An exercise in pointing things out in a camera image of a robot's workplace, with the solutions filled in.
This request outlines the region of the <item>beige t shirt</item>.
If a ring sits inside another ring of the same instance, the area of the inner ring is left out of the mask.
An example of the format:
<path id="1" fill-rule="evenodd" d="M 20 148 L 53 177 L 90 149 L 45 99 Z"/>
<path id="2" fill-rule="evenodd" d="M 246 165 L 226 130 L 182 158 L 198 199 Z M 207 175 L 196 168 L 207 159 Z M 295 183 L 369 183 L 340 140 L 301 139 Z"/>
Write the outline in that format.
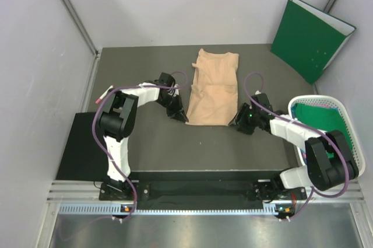
<path id="1" fill-rule="evenodd" d="M 228 126 L 238 111 L 237 53 L 200 49 L 189 98 L 188 125 Z"/>

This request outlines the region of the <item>green ring binder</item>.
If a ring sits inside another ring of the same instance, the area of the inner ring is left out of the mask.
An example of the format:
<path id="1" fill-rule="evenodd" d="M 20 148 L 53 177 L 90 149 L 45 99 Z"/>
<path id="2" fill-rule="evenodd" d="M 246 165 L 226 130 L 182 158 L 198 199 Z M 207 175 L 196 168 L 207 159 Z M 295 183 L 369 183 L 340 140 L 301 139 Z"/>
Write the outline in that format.
<path id="1" fill-rule="evenodd" d="M 288 0 L 270 51 L 313 84 L 356 29 L 303 0 Z"/>

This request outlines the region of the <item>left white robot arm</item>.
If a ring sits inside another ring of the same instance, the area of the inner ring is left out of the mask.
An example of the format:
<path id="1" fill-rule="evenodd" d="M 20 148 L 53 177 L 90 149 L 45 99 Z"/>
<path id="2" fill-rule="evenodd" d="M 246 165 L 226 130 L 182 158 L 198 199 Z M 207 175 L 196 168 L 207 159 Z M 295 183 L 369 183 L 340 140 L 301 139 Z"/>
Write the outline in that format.
<path id="1" fill-rule="evenodd" d="M 110 86 L 97 100 L 100 106 L 92 123 L 97 145 L 108 158 L 107 177 L 101 184 L 99 199 L 119 201 L 136 199 L 136 190 L 129 180 L 128 141 L 136 120 L 137 109 L 156 102 L 173 120 L 187 123 L 180 89 L 172 75 L 162 73 L 154 81 L 135 86 Z"/>

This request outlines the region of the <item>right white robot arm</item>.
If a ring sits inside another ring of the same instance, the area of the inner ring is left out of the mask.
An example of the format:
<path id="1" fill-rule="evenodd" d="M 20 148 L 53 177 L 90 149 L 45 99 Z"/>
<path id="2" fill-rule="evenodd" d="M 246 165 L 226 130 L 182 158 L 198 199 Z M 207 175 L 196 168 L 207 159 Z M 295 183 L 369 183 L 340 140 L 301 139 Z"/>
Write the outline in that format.
<path id="1" fill-rule="evenodd" d="M 310 129 L 288 114 L 275 116 L 247 103 L 241 105 L 228 125 L 247 135 L 260 128 L 305 152 L 306 165 L 286 169 L 273 179 L 272 192 L 277 198 L 287 198 L 300 187 L 325 191 L 347 184 L 360 174 L 346 138 L 338 130 Z"/>

